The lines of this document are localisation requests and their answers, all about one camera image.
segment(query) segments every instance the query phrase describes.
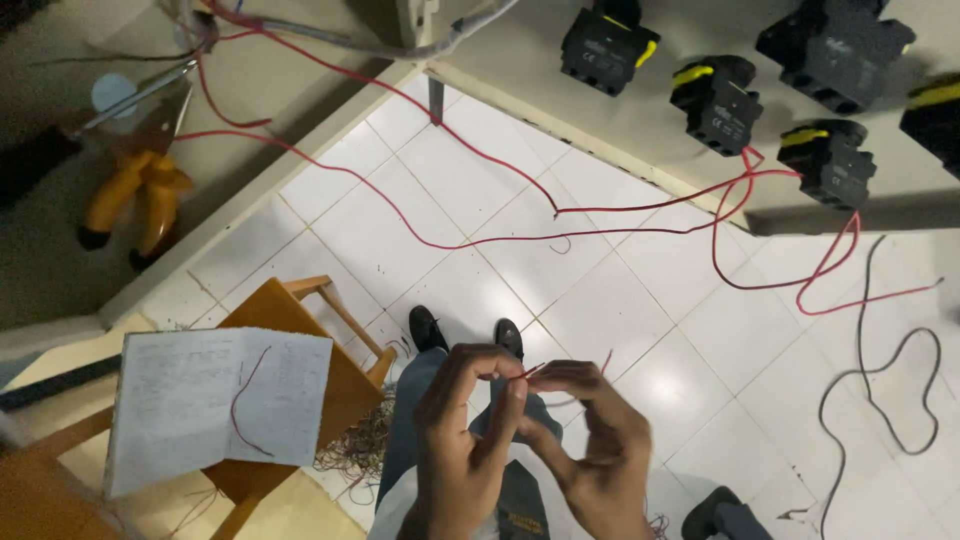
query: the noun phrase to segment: white cable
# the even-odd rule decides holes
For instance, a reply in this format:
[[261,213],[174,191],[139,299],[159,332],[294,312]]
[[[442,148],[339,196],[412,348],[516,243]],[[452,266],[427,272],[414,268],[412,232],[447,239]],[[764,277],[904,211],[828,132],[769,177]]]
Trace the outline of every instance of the white cable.
[[434,41],[429,45],[415,47],[413,49],[404,49],[401,47],[391,47],[379,43],[356,43],[352,37],[330,32],[284,20],[277,20],[268,17],[257,17],[255,23],[261,25],[264,30],[289,32],[299,36],[313,37],[331,45],[342,47],[351,51],[369,54],[379,58],[400,61],[425,61],[438,56],[448,54],[464,39],[473,35],[476,31],[495,21],[497,17],[507,12],[518,0],[501,0],[489,8],[467,15],[453,23],[453,30],[450,34],[439,41]]

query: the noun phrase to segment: jeans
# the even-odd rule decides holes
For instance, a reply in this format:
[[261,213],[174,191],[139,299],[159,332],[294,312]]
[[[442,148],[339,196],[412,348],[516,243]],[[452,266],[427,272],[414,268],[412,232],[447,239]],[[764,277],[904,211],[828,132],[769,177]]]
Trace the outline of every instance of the jeans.
[[[383,475],[380,479],[380,489],[376,496],[376,506],[380,506],[383,496],[396,481],[417,465],[417,431],[414,427],[414,407],[420,402],[420,397],[437,375],[440,365],[446,360],[446,351],[431,349],[419,353],[410,365],[400,374],[396,382],[396,402],[394,403],[394,420],[390,425],[390,438],[387,440],[387,452],[383,458]],[[469,430],[483,436],[490,423],[492,407],[496,404],[500,391],[507,384],[501,377],[490,383],[490,405],[487,406],[469,425]],[[558,439],[564,436],[564,427],[550,418],[543,399],[536,395],[527,396],[527,405],[523,410],[527,416],[547,426]],[[514,442],[526,444],[523,437],[517,433]]]

